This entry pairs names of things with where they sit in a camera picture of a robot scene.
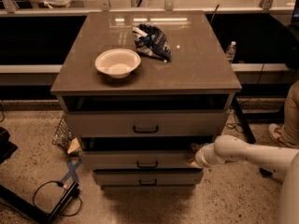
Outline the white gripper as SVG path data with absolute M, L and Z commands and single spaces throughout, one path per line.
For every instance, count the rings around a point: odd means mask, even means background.
M 201 169 L 218 163 L 217 155 L 213 144 L 190 144 L 190 149 L 195 154 L 195 161 L 188 161 L 187 164 L 192 168 Z

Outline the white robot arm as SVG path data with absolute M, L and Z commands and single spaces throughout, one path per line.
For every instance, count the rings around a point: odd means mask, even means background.
M 220 135 L 201 146 L 187 161 L 193 168 L 247 161 L 271 173 L 283 173 L 276 224 L 299 224 L 299 150 L 249 144 Z

